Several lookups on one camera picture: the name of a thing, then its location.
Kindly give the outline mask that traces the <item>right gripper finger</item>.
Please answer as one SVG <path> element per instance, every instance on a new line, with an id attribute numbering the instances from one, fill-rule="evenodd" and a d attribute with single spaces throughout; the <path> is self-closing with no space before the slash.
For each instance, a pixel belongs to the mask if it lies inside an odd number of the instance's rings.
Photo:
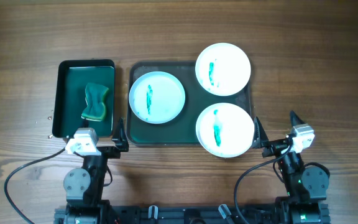
<path id="1" fill-rule="evenodd" d="M 305 124 L 305 122 L 300 119 L 300 117 L 293 110 L 290 111 L 290 122 L 292 126 Z"/>
<path id="2" fill-rule="evenodd" d="M 254 118 L 254 137 L 252 141 L 251 148 L 263 148 L 267 147 L 269 144 L 269 139 L 264 131 L 264 128 L 256 116 Z"/>

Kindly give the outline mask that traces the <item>white plate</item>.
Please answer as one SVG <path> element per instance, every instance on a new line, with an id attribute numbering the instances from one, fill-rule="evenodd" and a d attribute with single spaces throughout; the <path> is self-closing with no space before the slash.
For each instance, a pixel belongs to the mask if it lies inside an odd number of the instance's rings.
<path id="1" fill-rule="evenodd" d="M 242 49 L 233 44 L 213 44 L 199 54 L 195 75 L 207 92 L 216 96 L 231 96 L 248 84 L 250 60 Z"/>
<path id="2" fill-rule="evenodd" d="M 185 89 L 179 79 L 161 71 L 142 75 L 129 91 L 132 112 L 150 124 L 173 120 L 182 111 L 185 100 Z"/>
<path id="3" fill-rule="evenodd" d="M 200 113 L 195 132 L 200 144 L 209 153 L 232 158 L 250 149 L 254 137 L 254 122 L 239 106 L 216 103 Z"/>

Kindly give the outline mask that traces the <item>green yellow sponge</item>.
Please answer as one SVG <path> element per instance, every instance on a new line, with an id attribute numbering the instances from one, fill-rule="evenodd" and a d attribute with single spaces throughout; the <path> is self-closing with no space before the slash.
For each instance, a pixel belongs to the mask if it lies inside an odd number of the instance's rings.
<path id="1" fill-rule="evenodd" d="M 85 87 L 86 108 L 81 117 L 89 121 L 104 120 L 107 113 L 105 99 L 108 93 L 108 87 L 97 83 L 88 83 Z"/>

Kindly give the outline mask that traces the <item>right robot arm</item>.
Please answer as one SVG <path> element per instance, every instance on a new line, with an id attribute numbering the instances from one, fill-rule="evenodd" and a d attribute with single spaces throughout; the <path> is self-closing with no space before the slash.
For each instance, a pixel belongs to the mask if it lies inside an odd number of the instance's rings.
<path id="1" fill-rule="evenodd" d="M 278 159 L 274 164 L 277 176 L 284 183 L 286 197 L 274 203 L 249 205 L 244 215 L 252 223 L 322 223 L 331 222 L 326 191 L 329 187 L 328 168 L 317 163 L 304 163 L 300 152 L 311 146 L 314 129 L 294 112 L 290 112 L 291 131 L 283 139 L 270 141 L 258 118 L 254 118 L 253 148 L 262 148 L 262 156 Z"/>

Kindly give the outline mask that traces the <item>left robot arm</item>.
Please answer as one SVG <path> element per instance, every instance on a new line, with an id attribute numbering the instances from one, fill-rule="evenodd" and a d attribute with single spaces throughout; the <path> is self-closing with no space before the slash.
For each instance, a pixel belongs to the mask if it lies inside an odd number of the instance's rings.
<path id="1" fill-rule="evenodd" d="M 84 127 L 76 131 L 65 149 L 70 154 L 83 158 L 83 165 L 67 173 L 63 186 L 67 193 L 67 206 L 56 209 L 55 223 L 116 223 L 117 218 L 108 200 L 102 200 L 105 174 L 109 172 L 108 159 L 118 159 L 121 152 L 129 150 L 124 122 L 112 132 L 113 146 L 97 146 L 99 138 L 93 128 Z"/>

